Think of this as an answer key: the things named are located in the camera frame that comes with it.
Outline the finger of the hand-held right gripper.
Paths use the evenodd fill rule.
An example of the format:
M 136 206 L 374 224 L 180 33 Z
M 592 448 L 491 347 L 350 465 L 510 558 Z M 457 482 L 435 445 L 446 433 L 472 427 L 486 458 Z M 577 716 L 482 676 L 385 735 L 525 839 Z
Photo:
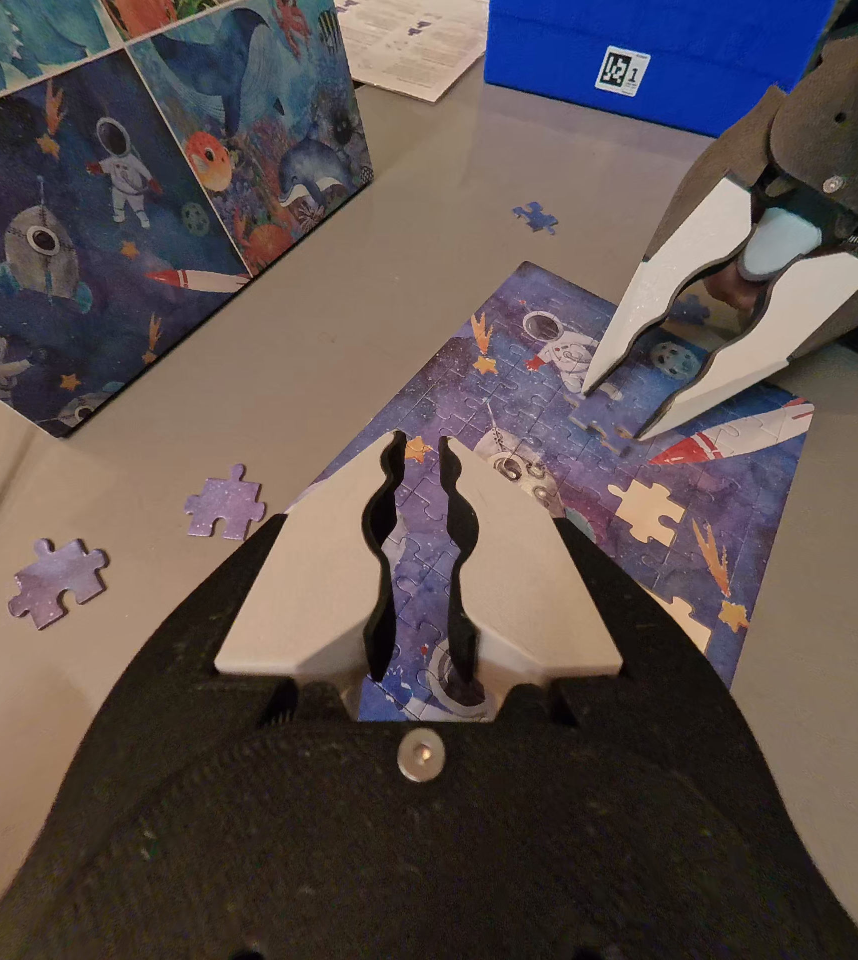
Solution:
M 589 396 L 623 363 L 639 336 L 666 317 L 681 290 L 734 258 L 752 230 L 749 189 L 722 178 L 639 264 L 596 348 L 582 394 Z
M 858 292 L 849 252 L 795 261 L 771 285 L 754 326 L 708 359 L 699 376 L 669 397 L 636 434 L 647 440 L 710 410 L 782 370 L 812 334 Z

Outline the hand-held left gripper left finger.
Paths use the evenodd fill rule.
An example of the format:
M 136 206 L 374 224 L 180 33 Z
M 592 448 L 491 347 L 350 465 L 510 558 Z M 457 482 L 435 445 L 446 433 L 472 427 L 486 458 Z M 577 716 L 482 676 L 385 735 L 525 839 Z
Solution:
M 364 679 L 384 677 L 396 643 L 384 544 L 407 442 L 383 434 L 287 510 L 216 655 L 219 674 L 325 682 L 358 718 Z

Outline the space jigsaw puzzle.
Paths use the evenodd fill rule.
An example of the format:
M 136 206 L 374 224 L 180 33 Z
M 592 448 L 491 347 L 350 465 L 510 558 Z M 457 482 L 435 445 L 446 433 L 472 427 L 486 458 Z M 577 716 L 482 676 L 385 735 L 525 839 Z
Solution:
M 479 685 L 451 664 L 447 606 L 458 548 L 446 530 L 438 441 L 454 437 L 553 517 L 572 522 L 686 631 L 729 688 L 815 406 L 756 384 L 625 458 L 568 421 L 614 305 L 529 262 L 518 269 L 317 477 L 379 436 L 407 435 L 385 541 L 397 642 L 363 684 L 363 721 L 481 721 Z M 657 327 L 605 383 L 643 411 L 706 350 Z

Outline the puzzle box lid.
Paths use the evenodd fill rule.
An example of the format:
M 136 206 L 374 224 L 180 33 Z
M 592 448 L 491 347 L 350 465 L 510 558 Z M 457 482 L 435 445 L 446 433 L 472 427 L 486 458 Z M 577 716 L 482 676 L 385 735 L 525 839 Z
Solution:
M 70 436 L 372 178 L 334 2 L 0 1 L 0 402 Z

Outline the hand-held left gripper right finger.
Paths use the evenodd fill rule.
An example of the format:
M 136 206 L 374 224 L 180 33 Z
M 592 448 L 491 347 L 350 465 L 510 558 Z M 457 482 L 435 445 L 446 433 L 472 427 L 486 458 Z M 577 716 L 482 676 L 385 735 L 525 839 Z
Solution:
M 448 654 L 498 712 L 519 686 L 616 677 L 624 660 L 550 511 L 457 438 L 440 444 Z

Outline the person's right hand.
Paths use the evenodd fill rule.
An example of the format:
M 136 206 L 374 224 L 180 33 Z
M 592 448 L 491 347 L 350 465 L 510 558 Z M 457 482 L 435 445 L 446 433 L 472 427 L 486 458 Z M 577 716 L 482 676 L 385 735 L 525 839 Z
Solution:
M 737 260 L 732 260 L 708 274 L 702 283 L 707 294 L 714 300 L 744 315 L 751 314 L 759 296 L 768 286 L 767 281 L 745 279 L 739 272 Z

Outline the white paper sheet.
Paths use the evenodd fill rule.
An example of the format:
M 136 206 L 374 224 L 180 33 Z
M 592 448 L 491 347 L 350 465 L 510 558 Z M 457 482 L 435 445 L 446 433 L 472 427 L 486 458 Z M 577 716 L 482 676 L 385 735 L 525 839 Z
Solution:
M 436 103 L 485 53 L 487 1 L 344 1 L 354 82 Z

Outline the blue plastic bin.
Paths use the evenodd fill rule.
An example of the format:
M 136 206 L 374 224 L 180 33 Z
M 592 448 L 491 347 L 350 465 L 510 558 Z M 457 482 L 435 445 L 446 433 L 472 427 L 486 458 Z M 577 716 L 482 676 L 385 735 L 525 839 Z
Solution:
M 805 73 L 831 1 L 492 1 L 484 79 L 717 137 Z

